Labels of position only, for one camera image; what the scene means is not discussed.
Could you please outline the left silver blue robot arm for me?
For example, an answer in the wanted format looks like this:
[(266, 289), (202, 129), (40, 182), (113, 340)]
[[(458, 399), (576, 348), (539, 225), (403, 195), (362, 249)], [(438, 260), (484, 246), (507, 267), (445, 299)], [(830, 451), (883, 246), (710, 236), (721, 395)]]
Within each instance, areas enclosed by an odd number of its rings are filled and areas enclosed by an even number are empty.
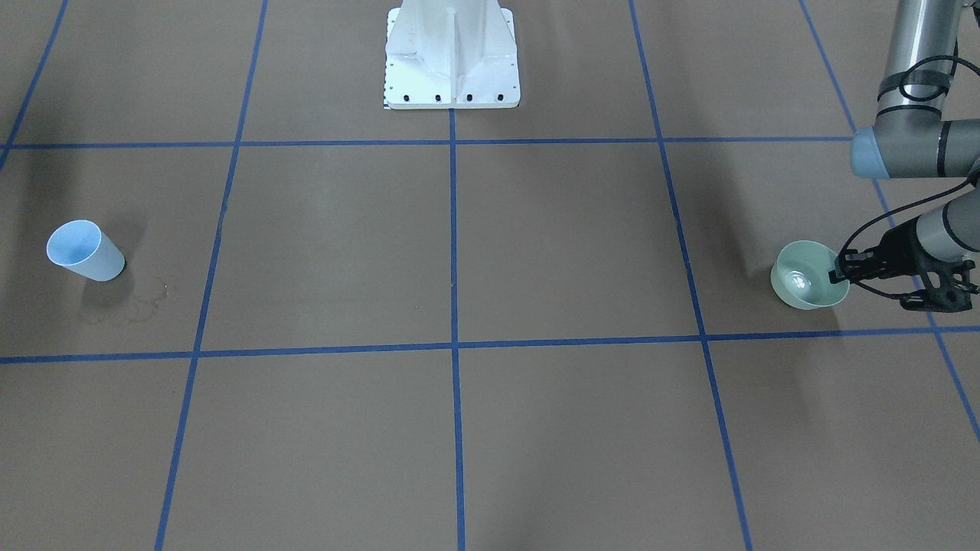
[(871, 126), (851, 140), (851, 168), (867, 179), (962, 178), (966, 192), (885, 233), (860, 253), (844, 246), (829, 276), (858, 283), (934, 272), (941, 292), (969, 292), (978, 255), (978, 121), (946, 121), (959, 56), (962, 1), (900, 1)]

